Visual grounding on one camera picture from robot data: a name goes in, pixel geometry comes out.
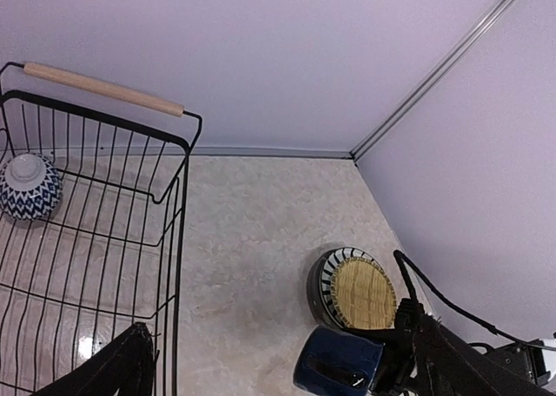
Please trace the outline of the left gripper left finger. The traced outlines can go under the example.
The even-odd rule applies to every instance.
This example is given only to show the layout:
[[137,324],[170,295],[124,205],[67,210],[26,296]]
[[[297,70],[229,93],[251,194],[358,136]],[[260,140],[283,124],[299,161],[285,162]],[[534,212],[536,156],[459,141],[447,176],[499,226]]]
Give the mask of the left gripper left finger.
[[77,369],[36,395],[150,395],[156,357],[147,326],[137,322]]

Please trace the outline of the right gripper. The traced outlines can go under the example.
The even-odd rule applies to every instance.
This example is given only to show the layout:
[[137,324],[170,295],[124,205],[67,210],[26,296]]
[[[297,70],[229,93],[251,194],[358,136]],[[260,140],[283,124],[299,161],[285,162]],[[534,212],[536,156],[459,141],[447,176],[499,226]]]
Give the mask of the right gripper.
[[417,321],[424,307],[410,298],[403,298],[394,316],[394,328],[371,330],[370,338],[384,344],[380,364],[369,388],[371,395],[429,395],[426,375],[411,374],[418,367],[414,352]]

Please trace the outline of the dark blue mug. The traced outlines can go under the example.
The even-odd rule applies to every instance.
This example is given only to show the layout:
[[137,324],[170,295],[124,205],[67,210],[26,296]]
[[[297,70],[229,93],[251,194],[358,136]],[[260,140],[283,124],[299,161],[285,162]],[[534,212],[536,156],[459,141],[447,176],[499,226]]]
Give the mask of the dark blue mug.
[[384,344],[317,327],[296,362],[293,383],[313,395],[361,396],[374,383]]

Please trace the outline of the ribbed round woven plate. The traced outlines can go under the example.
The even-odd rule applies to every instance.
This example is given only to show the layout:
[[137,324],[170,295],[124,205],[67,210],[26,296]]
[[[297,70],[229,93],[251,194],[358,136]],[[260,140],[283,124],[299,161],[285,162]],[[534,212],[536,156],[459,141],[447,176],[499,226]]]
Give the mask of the ribbed round woven plate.
[[331,277],[333,307],[343,325],[361,330],[389,329],[397,300],[385,272],[361,257],[344,260]]

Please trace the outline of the grey reindeer plate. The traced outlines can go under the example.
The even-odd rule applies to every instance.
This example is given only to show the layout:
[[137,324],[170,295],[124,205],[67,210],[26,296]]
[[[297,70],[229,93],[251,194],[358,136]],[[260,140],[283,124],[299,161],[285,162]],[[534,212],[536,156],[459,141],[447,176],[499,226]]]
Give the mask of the grey reindeer plate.
[[310,270],[308,272],[308,277],[307,277],[307,281],[306,281],[306,292],[307,292],[307,298],[308,298],[308,305],[309,305],[309,309],[310,309],[315,321],[318,324],[321,324],[321,325],[324,325],[324,326],[327,326],[327,327],[331,327],[333,329],[343,329],[343,328],[346,327],[346,325],[343,328],[336,328],[336,327],[333,327],[332,325],[328,324],[329,318],[324,313],[323,305],[321,304],[321,300],[320,300],[319,294],[317,292],[317,279],[316,279],[316,277],[317,277],[317,266],[318,266],[318,263],[320,261],[320,258],[325,253],[323,253],[316,260],[316,262],[312,265],[312,267],[310,268]]

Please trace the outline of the white blue striped plate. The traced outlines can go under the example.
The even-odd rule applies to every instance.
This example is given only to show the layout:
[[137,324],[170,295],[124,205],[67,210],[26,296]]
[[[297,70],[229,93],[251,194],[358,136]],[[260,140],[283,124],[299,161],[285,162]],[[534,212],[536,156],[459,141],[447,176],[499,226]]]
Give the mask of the white blue striped plate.
[[362,258],[377,268],[382,268],[375,258],[356,247],[340,247],[330,250],[320,258],[317,266],[317,292],[324,313],[329,318],[328,324],[336,328],[343,328],[345,324],[342,322],[338,311],[334,309],[331,294],[332,275],[342,262],[353,258]]

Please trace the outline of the blue white patterned bowl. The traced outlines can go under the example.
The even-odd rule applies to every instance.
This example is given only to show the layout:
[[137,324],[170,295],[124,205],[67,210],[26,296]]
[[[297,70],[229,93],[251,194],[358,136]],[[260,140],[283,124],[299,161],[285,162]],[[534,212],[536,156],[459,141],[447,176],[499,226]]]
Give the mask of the blue white patterned bowl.
[[20,154],[1,168],[1,210],[18,221],[34,221],[51,214],[63,194],[63,182],[44,155]]

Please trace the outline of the right aluminium corner post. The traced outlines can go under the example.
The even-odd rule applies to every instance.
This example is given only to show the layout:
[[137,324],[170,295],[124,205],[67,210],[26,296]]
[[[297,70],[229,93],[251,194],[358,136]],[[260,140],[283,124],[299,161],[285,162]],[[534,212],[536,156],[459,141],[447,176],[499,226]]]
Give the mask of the right aluminium corner post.
[[392,112],[349,152],[355,165],[373,149],[454,68],[518,0],[495,0],[461,39],[404,96]]

